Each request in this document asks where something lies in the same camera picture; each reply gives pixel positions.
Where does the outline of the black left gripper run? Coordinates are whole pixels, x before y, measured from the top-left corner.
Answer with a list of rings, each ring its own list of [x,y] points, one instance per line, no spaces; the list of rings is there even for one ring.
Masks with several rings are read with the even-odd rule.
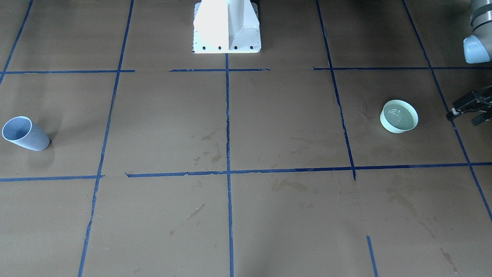
[[[471,120],[473,126],[478,126],[492,119],[492,86],[488,85],[477,91],[471,91],[453,102],[450,112],[446,115],[449,121],[469,112],[483,112]]]

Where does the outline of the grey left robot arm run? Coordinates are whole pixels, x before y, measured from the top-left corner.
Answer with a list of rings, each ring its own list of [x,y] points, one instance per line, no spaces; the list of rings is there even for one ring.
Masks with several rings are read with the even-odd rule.
[[[492,2],[490,0],[472,0],[470,25],[472,35],[463,40],[465,61],[469,64],[491,62],[492,59]],[[464,113],[480,112],[471,120],[478,126],[492,117],[492,86],[466,93],[453,102],[448,121],[453,121]]]

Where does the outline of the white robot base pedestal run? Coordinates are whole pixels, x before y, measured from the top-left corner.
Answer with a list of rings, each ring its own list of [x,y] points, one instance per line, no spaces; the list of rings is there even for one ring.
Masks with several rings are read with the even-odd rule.
[[[193,53],[259,53],[261,49],[256,0],[202,0],[194,5]]]

